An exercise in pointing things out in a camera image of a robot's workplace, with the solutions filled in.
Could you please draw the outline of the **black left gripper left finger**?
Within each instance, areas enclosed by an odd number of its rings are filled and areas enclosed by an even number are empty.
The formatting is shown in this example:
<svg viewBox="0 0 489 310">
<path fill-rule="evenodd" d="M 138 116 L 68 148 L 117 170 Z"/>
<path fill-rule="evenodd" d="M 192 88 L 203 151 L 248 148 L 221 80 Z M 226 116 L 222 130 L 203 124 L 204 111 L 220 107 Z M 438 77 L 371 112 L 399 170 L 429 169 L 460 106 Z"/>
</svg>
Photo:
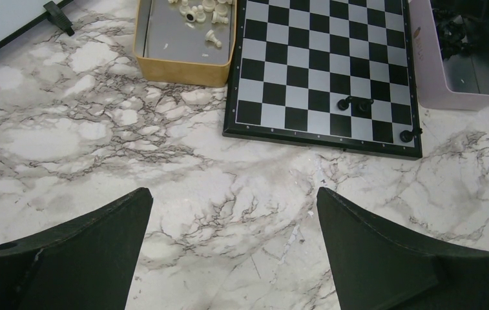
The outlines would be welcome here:
<svg viewBox="0 0 489 310">
<path fill-rule="evenodd" d="M 124 309 L 152 205 L 141 187 L 0 244 L 0 309 Z"/>
</svg>

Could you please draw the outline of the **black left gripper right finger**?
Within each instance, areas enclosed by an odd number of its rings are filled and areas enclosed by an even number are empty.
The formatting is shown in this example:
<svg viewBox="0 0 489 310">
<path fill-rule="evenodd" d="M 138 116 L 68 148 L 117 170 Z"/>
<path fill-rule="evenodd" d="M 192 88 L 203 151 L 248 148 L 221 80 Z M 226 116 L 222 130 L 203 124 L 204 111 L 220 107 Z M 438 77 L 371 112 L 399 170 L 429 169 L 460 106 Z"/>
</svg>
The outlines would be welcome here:
<svg viewBox="0 0 489 310">
<path fill-rule="evenodd" d="M 317 211 L 342 309 L 489 309 L 489 251 L 415 232 L 326 187 Z"/>
</svg>

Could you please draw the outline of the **black chess rook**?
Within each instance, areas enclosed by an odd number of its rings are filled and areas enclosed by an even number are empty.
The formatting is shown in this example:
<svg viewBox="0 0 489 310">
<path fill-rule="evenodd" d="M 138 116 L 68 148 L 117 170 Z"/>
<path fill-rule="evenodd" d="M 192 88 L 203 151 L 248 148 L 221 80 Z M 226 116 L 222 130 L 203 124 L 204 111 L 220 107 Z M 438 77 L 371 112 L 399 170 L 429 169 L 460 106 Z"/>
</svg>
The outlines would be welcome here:
<svg viewBox="0 0 489 310">
<path fill-rule="evenodd" d="M 353 98 L 353 113 L 361 113 L 367 114 L 371 112 L 371 106 L 373 105 L 373 99 L 365 99 L 365 98 Z"/>
</svg>

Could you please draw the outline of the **black chess pawn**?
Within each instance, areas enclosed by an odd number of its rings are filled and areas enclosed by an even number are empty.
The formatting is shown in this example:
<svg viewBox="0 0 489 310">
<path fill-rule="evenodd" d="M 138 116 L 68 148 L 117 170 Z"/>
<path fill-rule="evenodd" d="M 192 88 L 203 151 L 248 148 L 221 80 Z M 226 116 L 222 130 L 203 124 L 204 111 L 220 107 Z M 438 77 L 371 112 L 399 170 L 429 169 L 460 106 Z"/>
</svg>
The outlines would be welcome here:
<svg viewBox="0 0 489 310">
<path fill-rule="evenodd" d="M 339 110 L 347 110 L 350 108 L 352 102 L 353 102 L 353 97 L 348 96 L 344 99 L 340 99 L 337 103 L 337 107 Z"/>
</svg>

